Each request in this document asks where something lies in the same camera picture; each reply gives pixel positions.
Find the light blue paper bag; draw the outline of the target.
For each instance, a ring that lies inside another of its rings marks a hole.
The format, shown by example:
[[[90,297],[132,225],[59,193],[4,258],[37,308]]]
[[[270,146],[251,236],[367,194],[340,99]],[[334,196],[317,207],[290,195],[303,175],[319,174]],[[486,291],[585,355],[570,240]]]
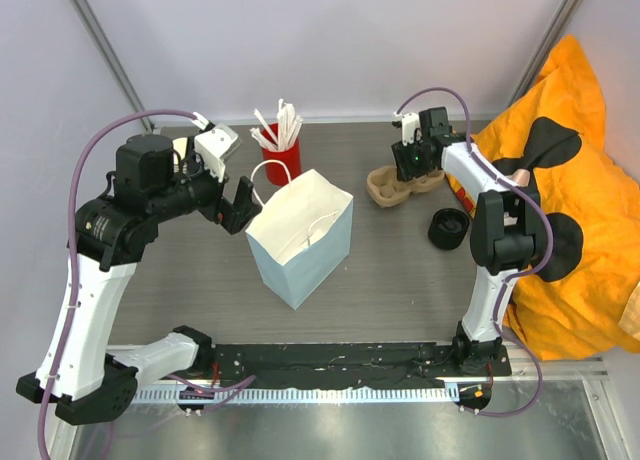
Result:
[[[268,200],[246,235],[263,283],[296,310],[350,252],[354,197],[314,169],[293,178]]]

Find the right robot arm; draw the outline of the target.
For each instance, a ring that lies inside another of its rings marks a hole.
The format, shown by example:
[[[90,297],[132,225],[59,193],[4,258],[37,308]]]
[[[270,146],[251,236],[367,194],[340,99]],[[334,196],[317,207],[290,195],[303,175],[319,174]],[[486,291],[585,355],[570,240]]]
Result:
[[[452,341],[457,371],[472,375],[498,358],[508,298],[552,238],[540,196],[500,173],[464,134],[454,132],[445,108],[397,113],[401,139],[392,146],[397,177],[409,181],[441,170],[453,176],[475,204],[470,250],[477,265],[469,308]]]

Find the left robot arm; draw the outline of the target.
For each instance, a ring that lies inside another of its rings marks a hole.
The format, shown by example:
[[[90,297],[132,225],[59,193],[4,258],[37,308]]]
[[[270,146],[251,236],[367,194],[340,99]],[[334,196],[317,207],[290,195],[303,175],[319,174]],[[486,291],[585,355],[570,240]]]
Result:
[[[74,217],[78,271],[67,288],[78,298],[49,396],[59,419],[111,422],[139,389],[176,372],[200,379],[211,371],[211,338],[187,326],[129,353],[110,355],[106,347],[124,291],[161,223],[199,212],[236,234],[260,212],[247,177],[233,200],[223,195],[225,162],[240,144],[236,132],[218,125],[176,140],[137,135],[117,149],[107,189]]]

